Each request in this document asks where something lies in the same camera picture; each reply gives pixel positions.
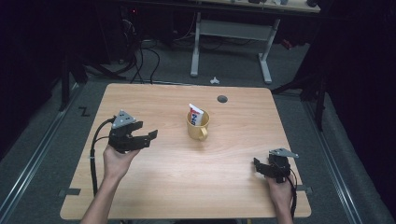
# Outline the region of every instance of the mug handle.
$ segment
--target mug handle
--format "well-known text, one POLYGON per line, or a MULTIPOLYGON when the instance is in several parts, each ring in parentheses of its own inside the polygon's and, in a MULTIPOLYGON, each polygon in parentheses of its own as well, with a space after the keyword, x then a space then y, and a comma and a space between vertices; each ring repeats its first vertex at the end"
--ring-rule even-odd
POLYGON ((207 138, 207 129, 206 129, 206 127, 202 127, 201 128, 201 134, 202 135, 199 136, 199 140, 201 140, 201 141, 206 140, 206 138, 207 138))

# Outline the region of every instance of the forearm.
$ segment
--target forearm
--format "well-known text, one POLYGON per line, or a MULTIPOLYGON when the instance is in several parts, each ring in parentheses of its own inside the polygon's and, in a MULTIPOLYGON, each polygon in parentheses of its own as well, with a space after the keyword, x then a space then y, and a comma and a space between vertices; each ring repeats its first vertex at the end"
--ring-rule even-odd
POLYGON ((286 206, 276 206, 276 219, 278 224, 292 224, 290 209, 286 206))
POLYGON ((116 194, 119 180, 104 179, 81 223, 107 223, 108 213, 116 194))

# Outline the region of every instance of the toothpaste tube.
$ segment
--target toothpaste tube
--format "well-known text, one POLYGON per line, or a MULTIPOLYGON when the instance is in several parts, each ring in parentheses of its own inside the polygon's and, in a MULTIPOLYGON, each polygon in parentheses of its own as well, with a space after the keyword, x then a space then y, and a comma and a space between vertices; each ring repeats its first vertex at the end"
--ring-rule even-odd
POLYGON ((190 104, 190 112, 191 112, 191 124, 194 126, 201 126, 201 121, 202 121, 202 116, 204 115, 204 111, 202 111, 195 105, 190 104))

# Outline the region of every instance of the black cable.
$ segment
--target black cable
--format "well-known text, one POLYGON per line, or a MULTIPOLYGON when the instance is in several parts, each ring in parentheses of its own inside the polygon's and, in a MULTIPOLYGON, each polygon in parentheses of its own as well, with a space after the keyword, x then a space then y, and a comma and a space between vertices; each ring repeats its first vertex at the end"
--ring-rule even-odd
POLYGON ((296 207, 297 207, 297 177, 293 170, 291 170, 291 172, 294 175, 295 187, 293 186, 293 183, 291 182, 290 178, 287 177, 287 179, 289 180, 289 183, 291 184, 291 194, 293 196, 293 201, 291 203, 290 213, 291 213, 291 218, 294 219, 294 212, 296 211, 296 207))
POLYGON ((205 48, 202 44, 200 44, 200 48, 202 48, 202 49, 209 49, 209 50, 214 50, 214 49, 218 49, 218 48, 220 48, 222 45, 223 45, 223 42, 224 42, 224 38, 221 38, 220 40, 219 40, 219 44, 217 45, 217 46, 215 46, 214 48, 205 48))
POLYGON ((154 73, 157 70, 158 65, 160 65, 160 55, 152 49, 147 49, 147 50, 153 52, 155 55, 157 55, 157 58, 158 58, 157 64, 155 65, 154 70, 152 71, 151 75, 149 76, 149 83, 152 85, 152 77, 154 76, 154 73))
POLYGON ((93 72, 90 72, 91 74, 95 76, 107 76, 115 79, 126 79, 126 77, 121 77, 119 75, 131 70, 136 65, 136 57, 134 56, 134 49, 136 48, 136 44, 133 42, 134 33, 131 32, 131 28, 134 28, 134 25, 126 19, 123 19, 121 21, 126 22, 129 25, 128 28, 124 27, 124 33, 123 33, 125 36, 125 44, 126 44, 125 59, 126 61, 128 61, 128 64, 125 67, 121 68, 120 70, 112 72, 104 68, 102 65, 90 64, 89 61, 85 59, 85 61, 83 62, 88 63, 88 65, 90 65, 95 70, 100 72, 100 74, 95 74, 93 72))
POLYGON ((140 83, 141 83, 141 84, 144 84, 145 82, 144 82, 143 78, 140 76, 140 69, 142 69, 142 66, 143 66, 143 50, 142 50, 142 43, 140 43, 139 51, 140 51, 141 64, 140 64, 140 66, 137 68, 136 73, 134 74, 134 77, 132 78, 132 80, 131 80, 130 83, 133 83, 133 82, 134 82, 134 79, 136 78, 136 76, 139 76, 139 78, 140 78, 140 83))
POLYGON ((102 139, 104 139, 104 138, 108 138, 108 136, 100 137, 100 138, 96 139, 95 143, 99 142, 99 140, 102 140, 102 139))
POLYGON ((96 139, 99 132, 102 130, 102 128, 108 124, 108 123, 112 123, 114 122, 114 120, 116 119, 116 117, 112 118, 112 119, 107 119, 105 122, 103 122, 98 129, 95 132, 95 135, 92 139, 92 144, 91 144, 91 151, 90 151, 90 165, 91 165, 91 177, 92 177, 92 188, 93 188, 93 196, 96 195, 97 191, 98 191, 98 182, 97 182, 97 177, 96 177, 96 166, 95 166, 95 143, 100 140, 103 139, 99 138, 96 139))
POLYGON ((195 35, 190 35, 190 33, 191 33, 191 30, 192 30, 192 27, 193 27, 194 24, 195 24, 196 15, 197 15, 197 13, 194 12, 194 15, 192 16, 192 21, 191 21, 190 29, 187 31, 187 33, 186 33, 185 35, 183 35, 181 38, 178 38, 178 39, 174 39, 174 40, 173 40, 173 42, 174 42, 175 44, 179 45, 179 44, 177 43, 177 41, 183 40, 183 39, 187 39, 187 38, 190 38, 190 37, 192 37, 192 36, 195 36, 195 35))

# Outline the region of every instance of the dark round object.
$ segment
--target dark round object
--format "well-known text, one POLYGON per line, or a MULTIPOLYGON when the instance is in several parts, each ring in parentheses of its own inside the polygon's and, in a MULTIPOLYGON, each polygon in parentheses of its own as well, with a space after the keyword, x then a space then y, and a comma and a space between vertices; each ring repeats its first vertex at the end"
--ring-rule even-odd
POLYGON ((220 102, 220 103, 227 103, 227 101, 228 101, 228 98, 227 98, 227 96, 224 96, 224 95, 220 95, 220 96, 218 96, 218 101, 220 102))

